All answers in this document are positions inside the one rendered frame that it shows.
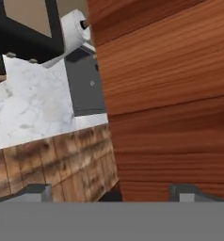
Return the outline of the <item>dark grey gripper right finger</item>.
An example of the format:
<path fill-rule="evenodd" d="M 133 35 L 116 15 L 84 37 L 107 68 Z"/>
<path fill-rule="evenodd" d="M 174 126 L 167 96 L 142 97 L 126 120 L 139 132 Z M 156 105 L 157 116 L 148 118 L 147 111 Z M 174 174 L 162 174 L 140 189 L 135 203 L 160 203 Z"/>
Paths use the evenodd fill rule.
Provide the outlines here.
<path fill-rule="evenodd" d="M 174 202 L 223 201 L 222 198 L 205 193 L 192 184 L 171 185 L 168 190 L 168 200 Z"/>

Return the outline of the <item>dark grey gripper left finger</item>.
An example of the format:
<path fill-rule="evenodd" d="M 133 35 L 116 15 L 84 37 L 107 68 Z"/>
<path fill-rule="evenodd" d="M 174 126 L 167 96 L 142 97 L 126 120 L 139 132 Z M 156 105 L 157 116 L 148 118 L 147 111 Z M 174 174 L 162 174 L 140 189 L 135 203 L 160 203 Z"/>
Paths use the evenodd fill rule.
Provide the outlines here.
<path fill-rule="evenodd" d="M 0 201 L 11 202 L 50 202 L 52 188 L 50 185 L 30 184 L 15 194 L 2 197 Z"/>

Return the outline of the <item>rustic wooden cabinet front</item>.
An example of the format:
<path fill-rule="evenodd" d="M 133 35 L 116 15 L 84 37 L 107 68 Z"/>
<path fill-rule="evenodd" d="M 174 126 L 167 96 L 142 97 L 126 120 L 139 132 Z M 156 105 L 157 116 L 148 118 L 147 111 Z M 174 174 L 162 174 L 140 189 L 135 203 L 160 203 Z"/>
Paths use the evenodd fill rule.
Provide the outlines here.
<path fill-rule="evenodd" d="M 98 201 L 119 181 L 106 124 L 0 149 L 0 197 L 50 185 L 60 201 Z"/>

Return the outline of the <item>grey toaster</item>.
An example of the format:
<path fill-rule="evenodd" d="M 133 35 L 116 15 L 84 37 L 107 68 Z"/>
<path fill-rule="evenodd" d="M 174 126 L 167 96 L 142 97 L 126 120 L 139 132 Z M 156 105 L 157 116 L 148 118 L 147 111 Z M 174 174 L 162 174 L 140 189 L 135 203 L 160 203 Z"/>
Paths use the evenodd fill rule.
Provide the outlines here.
<path fill-rule="evenodd" d="M 81 46 L 65 57 L 65 67 L 75 117 L 106 112 L 102 81 L 95 52 Z"/>

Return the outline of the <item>white paper towel roll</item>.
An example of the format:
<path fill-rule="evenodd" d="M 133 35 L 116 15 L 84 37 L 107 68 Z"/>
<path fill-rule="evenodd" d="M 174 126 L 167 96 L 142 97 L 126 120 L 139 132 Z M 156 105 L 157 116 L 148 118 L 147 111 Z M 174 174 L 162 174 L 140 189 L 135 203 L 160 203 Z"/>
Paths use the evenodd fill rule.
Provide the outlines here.
<path fill-rule="evenodd" d="M 75 9 L 61 18 L 64 40 L 64 53 L 42 64 L 44 68 L 51 68 L 62 58 L 81 47 L 90 40 L 89 21 L 84 14 Z"/>

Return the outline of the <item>black microwave oven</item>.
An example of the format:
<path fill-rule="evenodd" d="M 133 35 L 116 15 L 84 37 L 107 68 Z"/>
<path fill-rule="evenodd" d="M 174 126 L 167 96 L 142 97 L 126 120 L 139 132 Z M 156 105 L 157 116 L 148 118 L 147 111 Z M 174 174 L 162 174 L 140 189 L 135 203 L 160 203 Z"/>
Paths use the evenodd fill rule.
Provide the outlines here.
<path fill-rule="evenodd" d="M 56 0 L 0 0 L 0 54 L 41 64 L 64 49 Z"/>

